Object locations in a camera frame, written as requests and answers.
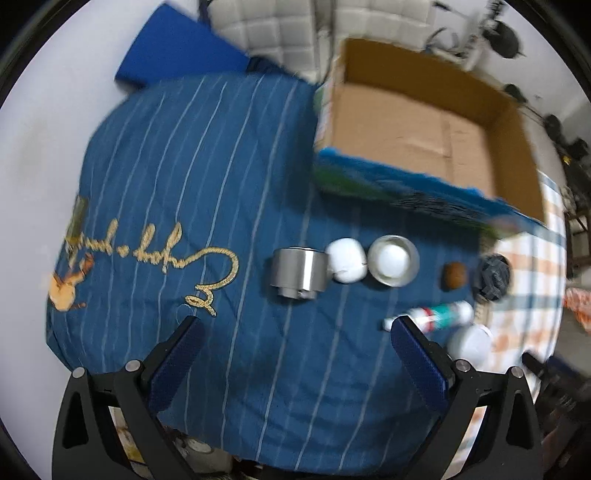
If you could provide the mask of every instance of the screw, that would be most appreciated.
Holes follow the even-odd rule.
[[[84,367],[77,367],[74,369],[74,371],[72,372],[72,376],[74,378],[80,378],[82,375],[84,375],[86,373],[86,370],[84,370]]]
[[[139,360],[130,360],[125,364],[125,369],[128,372],[137,372],[141,364],[142,363]]]
[[[523,377],[524,373],[523,370],[519,367],[511,367],[511,375],[517,378]]]
[[[472,366],[470,365],[470,362],[466,360],[458,360],[456,362],[456,368],[460,372],[468,372],[472,368]]]

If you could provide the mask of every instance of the blue gripper pad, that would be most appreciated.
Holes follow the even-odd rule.
[[[449,405],[447,381],[400,319],[392,325],[390,340],[427,407],[440,414],[445,413]]]
[[[148,398],[148,409],[151,412],[158,413],[170,406],[174,394],[201,350],[204,339],[205,327],[198,319],[194,319],[152,376]]]

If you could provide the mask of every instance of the white wall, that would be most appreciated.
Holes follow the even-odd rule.
[[[487,0],[443,1],[465,15],[475,18],[482,15],[487,4]],[[508,7],[500,20],[517,32],[521,40],[521,51],[526,56],[508,60],[489,50],[480,61],[479,69],[501,83],[515,83],[532,106],[543,114],[553,113],[561,120],[565,120],[576,110],[583,99],[588,103],[583,90],[564,61],[525,18]],[[466,22],[457,15],[437,10],[435,27],[449,26],[461,33],[465,25]]]
[[[88,139],[125,97],[113,77],[159,3],[87,3],[42,47],[0,109],[0,417],[43,480],[51,478],[69,378],[46,345],[49,279]],[[195,0],[173,3],[196,13]]]

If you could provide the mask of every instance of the metal cylinder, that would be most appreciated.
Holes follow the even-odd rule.
[[[282,248],[273,254],[271,285],[279,295],[296,300],[313,300],[326,289],[329,256],[311,248]]]

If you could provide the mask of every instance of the open cardboard box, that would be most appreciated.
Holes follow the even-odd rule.
[[[343,42],[316,135],[323,190],[423,211],[502,237],[544,222],[515,102],[435,57]]]

